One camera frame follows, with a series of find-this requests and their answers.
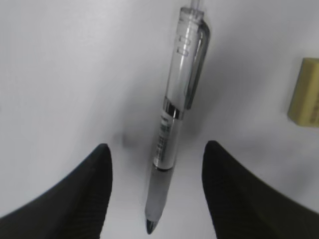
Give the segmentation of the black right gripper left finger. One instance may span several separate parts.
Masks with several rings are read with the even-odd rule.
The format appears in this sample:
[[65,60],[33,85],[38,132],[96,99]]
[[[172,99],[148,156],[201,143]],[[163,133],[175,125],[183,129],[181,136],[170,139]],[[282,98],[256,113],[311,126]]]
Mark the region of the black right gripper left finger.
[[107,144],[99,144],[51,189],[1,217],[2,239],[98,239],[112,192]]

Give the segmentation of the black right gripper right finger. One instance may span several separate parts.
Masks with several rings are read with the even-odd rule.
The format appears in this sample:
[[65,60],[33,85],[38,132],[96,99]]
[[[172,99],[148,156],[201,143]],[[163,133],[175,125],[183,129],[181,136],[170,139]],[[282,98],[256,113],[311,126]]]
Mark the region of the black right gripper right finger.
[[317,239],[318,213],[276,191],[209,141],[202,185],[218,239]]

